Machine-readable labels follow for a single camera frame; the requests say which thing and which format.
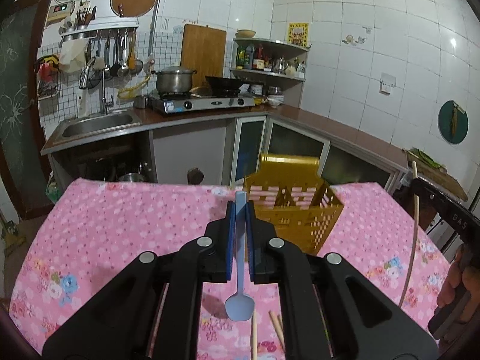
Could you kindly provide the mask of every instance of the yellow plastic basket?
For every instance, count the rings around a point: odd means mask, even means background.
[[[277,236],[316,255],[340,216],[343,204],[317,175],[319,160],[260,155],[260,169],[245,178],[258,219],[272,223]]]

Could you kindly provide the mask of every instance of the floral tablecloth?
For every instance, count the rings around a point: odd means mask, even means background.
[[[335,188],[344,210],[319,255],[335,251],[399,301],[413,220],[377,184]],[[223,218],[227,187],[99,183],[75,180],[33,241],[15,283],[10,316],[32,346],[45,340],[142,251],[177,251]],[[426,328],[448,263],[421,231],[403,310]],[[250,322],[232,322],[224,302],[235,281],[203,286],[197,358],[250,358]],[[276,285],[245,290],[255,299],[260,359],[284,359],[268,311],[279,314]]]

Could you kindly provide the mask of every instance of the light blue spoon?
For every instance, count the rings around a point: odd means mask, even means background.
[[[248,321],[254,313],[255,301],[243,293],[243,270],[245,261],[245,209],[247,193],[235,193],[236,222],[235,222],[235,253],[237,259],[237,292],[225,302],[226,315],[232,321]]]

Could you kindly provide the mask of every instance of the gas stove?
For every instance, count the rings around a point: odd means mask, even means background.
[[[149,98],[153,109],[165,115],[255,105],[253,97],[243,94],[234,97],[160,96],[158,92],[153,91],[149,94]]]

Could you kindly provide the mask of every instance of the yellow poster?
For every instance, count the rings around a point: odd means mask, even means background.
[[[289,23],[288,42],[307,47],[308,23]]]

